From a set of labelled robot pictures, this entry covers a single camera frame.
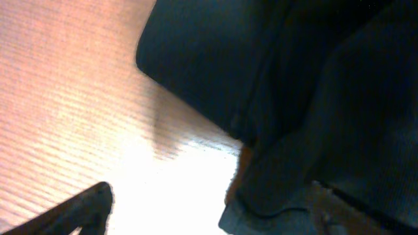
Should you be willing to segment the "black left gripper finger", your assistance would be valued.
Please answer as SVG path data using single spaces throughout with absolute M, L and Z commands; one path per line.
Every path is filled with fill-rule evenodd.
M 3 235 L 105 235 L 113 205 L 109 183 L 102 181 Z

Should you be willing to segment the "black t-shirt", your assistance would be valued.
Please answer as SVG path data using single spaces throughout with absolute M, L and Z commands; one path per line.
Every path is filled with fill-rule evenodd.
M 157 0 L 136 63 L 243 143 L 226 233 L 417 233 L 416 1 Z

